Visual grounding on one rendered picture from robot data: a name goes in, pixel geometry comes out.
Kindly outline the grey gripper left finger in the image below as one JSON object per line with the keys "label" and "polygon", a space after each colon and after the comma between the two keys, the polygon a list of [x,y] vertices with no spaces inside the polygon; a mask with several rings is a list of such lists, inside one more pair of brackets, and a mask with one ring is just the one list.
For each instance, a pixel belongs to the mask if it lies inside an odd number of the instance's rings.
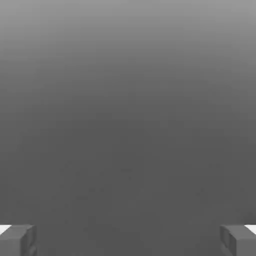
{"label": "grey gripper left finger", "polygon": [[38,256],[37,227],[0,224],[0,256]]}

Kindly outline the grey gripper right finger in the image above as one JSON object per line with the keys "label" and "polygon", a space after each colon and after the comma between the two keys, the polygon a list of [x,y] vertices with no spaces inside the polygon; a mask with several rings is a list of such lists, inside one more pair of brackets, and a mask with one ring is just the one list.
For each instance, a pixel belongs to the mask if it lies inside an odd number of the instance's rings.
{"label": "grey gripper right finger", "polygon": [[219,235],[224,256],[256,256],[256,224],[221,225]]}

